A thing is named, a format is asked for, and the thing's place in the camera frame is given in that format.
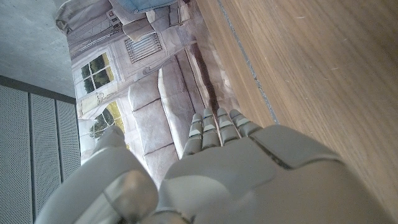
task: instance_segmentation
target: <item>white robotic hand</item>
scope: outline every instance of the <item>white robotic hand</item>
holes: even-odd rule
[[[183,157],[142,224],[393,223],[326,146],[237,110],[229,117],[223,108],[193,116]]]

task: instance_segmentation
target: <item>window pane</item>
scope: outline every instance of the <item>window pane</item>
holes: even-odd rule
[[[94,132],[95,138],[99,138],[104,133],[104,130],[109,127],[109,125],[112,125],[113,122],[112,114],[105,108],[102,114],[95,118],[95,124],[91,127],[90,131]]]
[[[114,119],[117,119],[117,118],[121,117],[120,111],[119,111],[119,107],[118,107],[118,104],[116,103],[116,101],[108,104],[106,106],[106,109],[112,114],[112,117]]]
[[[125,134],[126,131],[124,130],[124,123],[122,118],[118,118],[114,120],[114,125],[116,125],[117,127],[119,127],[120,129],[122,129],[122,132]]]
[[[76,85],[77,98],[81,98],[82,96],[85,96],[87,93],[91,93],[92,91],[94,91],[94,86],[91,78],[87,78],[86,80],[77,83]]]
[[[102,112],[102,114],[104,115],[105,121],[109,125],[112,125],[114,122],[114,119],[113,119],[114,117],[113,117],[112,113],[107,108],[105,108],[104,111]]]
[[[85,65],[83,68],[73,72],[73,76],[75,78],[75,83],[78,83],[84,78],[89,77],[90,71],[88,70],[88,65]]]
[[[95,87],[99,88],[99,87],[106,85],[107,83],[113,81],[113,76],[109,77],[106,70],[102,70],[102,71],[98,72],[97,74],[93,75],[93,80],[95,83]]]
[[[96,58],[90,62],[91,72],[96,73],[99,70],[101,70],[102,68],[104,68],[105,66],[107,66],[105,64],[105,62],[109,65],[108,57],[106,56],[106,53],[103,53],[102,55],[98,56],[98,58]]]

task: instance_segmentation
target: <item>ventilation grille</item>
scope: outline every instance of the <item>ventilation grille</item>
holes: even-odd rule
[[[35,213],[61,183],[53,99],[31,94]]]
[[[80,147],[77,133],[75,105],[57,101],[58,130],[61,149],[61,168],[65,181],[80,167]]]
[[[0,86],[0,222],[32,223],[27,93]]]
[[[131,39],[128,39],[125,43],[131,63],[137,62],[162,50],[162,45],[156,33],[147,35],[138,42],[133,42]]]

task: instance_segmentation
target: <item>trees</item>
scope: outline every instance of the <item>trees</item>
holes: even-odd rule
[[[94,138],[99,138],[104,130],[114,123],[112,114],[106,108],[95,120],[95,124],[90,128],[90,137]]]

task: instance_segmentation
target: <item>concrete wall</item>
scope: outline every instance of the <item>concrete wall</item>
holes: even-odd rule
[[[65,1],[1,1],[0,75],[75,97],[67,38],[54,21]]]

